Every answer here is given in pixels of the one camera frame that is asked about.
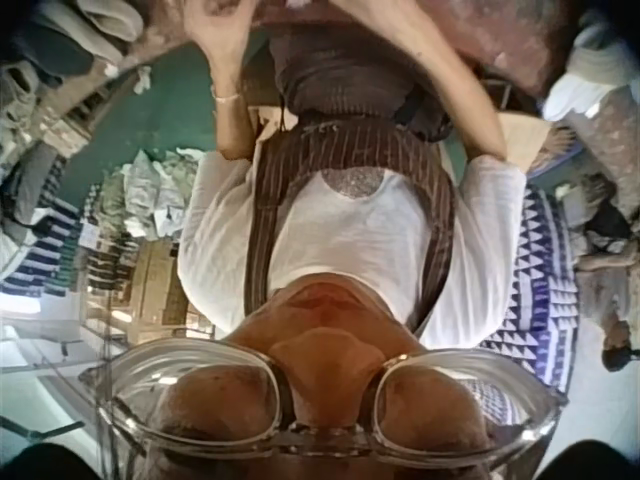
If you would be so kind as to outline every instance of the person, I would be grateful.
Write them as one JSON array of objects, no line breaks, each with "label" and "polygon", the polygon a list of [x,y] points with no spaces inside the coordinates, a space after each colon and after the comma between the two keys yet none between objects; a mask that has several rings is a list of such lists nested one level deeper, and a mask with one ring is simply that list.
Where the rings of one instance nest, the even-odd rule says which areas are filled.
[{"label": "person", "polygon": [[[210,66],[217,151],[198,169],[178,271],[224,339],[112,362],[98,390],[113,387],[113,424],[151,442],[140,478],[486,478],[561,403],[510,360],[432,352],[475,347],[507,307],[527,165],[508,157],[490,98],[415,0],[331,0],[359,25],[270,31],[298,124],[257,142],[240,84],[258,0],[210,3],[184,10]],[[458,191],[435,148],[449,118],[471,159]],[[529,412],[537,426],[493,429],[469,376],[436,368],[456,365],[501,372],[525,410],[544,410]],[[122,399],[143,376],[156,397],[141,414]],[[490,448],[498,432],[515,435],[508,448]]]},{"label": "person", "polygon": [[640,361],[640,350],[633,349],[629,323],[620,320],[611,309],[602,322],[605,339],[602,345],[602,364],[610,372],[619,372],[633,361]]}]

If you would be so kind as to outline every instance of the man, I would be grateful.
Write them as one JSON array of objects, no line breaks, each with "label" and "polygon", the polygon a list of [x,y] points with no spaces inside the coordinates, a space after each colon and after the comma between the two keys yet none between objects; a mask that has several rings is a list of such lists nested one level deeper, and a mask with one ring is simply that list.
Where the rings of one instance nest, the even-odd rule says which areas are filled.
[{"label": "man", "polygon": [[[385,361],[471,348],[498,328],[526,182],[491,100],[415,0],[331,1],[367,29],[271,32],[276,82],[300,122],[264,145],[240,89],[258,0],[185,6],[211,68],[218,151],[198,171],[180,278],[226,344],[277,364],[311,432],[354,428]],[[459,192],[432,144],[447,124],[434,91],[472,159]],[[267,422],[253,408],[259,382],[231,370],[182,376],[155,412],[158,428],[233,438]],[[397,387],[391,435],[443,451],[488,445],[473,397],[450,377],[430,370]],[[244,413],[222,416],[230,404]],[[173,466],[147,460],[147,476],[186,475]],[[243,468],[241,478],[398,478],[357,460]]]}]

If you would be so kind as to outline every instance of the pile of clothes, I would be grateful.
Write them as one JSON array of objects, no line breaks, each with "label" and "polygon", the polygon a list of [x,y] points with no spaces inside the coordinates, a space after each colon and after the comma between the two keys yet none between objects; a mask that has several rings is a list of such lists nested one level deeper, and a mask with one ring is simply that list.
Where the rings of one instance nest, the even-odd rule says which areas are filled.
[{"label": "pile of clothes", "polygon": [[96,58],[117,67],[143,30],[141,15],[124,0],[38,3],[0,63],[0,174],[28,143],[23,132],[41,93],[89,73]]},{"label": "pile of clothes", "polygon": [[203,153],[193,149],[166,152],[152,161],[139,151],[105,178],[95,218],[101,232],[117,237],[127,231],[133,238],[149,241],[177,238],[182,231]]}]

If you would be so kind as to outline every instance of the white cloth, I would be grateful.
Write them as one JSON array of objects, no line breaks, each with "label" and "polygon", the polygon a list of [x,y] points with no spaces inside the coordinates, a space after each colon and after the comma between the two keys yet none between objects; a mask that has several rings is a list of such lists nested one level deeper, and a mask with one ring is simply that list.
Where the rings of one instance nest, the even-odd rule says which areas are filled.
[{"label": "white cloth", "polygon": [[[260,156],[256,148],[254,163]],[[219,153],[200,164],[180,244],[185,292],[224,334],[244,318],[244,270],[253,216],[254,169]],[[485,156],[472,161],[457,196],[451,271],[421,342],[470,348],[502,323],[511,287],[526,178]],[[415,194],[386,172],[378,191],[351,199],[316,174],[282,210],[269,290],[321,272],[364,283],[405,323],[421,291],[429,242]]]},{"label": "white cloth", "polygon": [[638,101],[640,70],[624,42],[593,11],[581,23],[584,29],[574,40],[567,73],[553,85],[544,104],[545,120],[558,122],[571,111],[591,118],[599,111],[594,106],[626,85]]}]

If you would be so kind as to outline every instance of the apron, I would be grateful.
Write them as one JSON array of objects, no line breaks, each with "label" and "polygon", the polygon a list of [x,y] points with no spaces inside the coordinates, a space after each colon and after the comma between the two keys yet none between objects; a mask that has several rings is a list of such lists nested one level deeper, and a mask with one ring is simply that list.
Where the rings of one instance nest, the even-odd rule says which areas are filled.
[{"label": "apron", "polygon": [[[381,48],[372,49],[373,43]],[[256,167],[246,315],[268,299],[269,265],[284,200],[315,173],[370,167],[406,177],[431,228],[421,266],[422,295],[407,327],[415,333],[426,325],[446,282],[453,248],[453,186],[437,146],[428,143],[446,135],[448,122],[428,80],[389,48],[362,29],[329,33],[305,27],[272,35],[276,83],[300,122],[265,144]]]}]

